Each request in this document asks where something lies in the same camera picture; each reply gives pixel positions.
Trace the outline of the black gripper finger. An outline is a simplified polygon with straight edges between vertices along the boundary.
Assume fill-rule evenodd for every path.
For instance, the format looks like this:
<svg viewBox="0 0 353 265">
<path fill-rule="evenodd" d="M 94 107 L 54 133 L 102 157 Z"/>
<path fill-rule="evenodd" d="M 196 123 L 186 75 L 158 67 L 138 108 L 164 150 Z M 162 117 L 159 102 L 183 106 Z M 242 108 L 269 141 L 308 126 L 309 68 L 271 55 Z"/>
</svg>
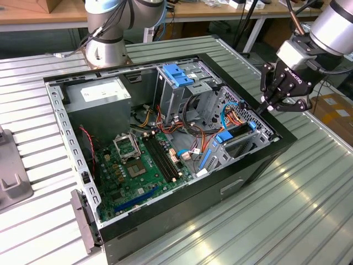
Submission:
<svg viewBox="0 0 353 265">
<path fill-rule="evenodd" d="M 268 111 L 275 110 L 277 112 L 305 112 L 312 109 L 312 101 L 309 96 L 297 98 L 285 98 L 279 102 L 267 107 Z"/>
<path fill-rule="evenodd" d="M 283 73 L 276 75 L 276 64 L 266 62 L 261 69 L 260 91 L 263 93 L 261 104 L 256 110 L 257 113 L 262 113 L 268 107 L 274 109 L 280 100 L 280 84 L 283 82 Z"/>
</svg>

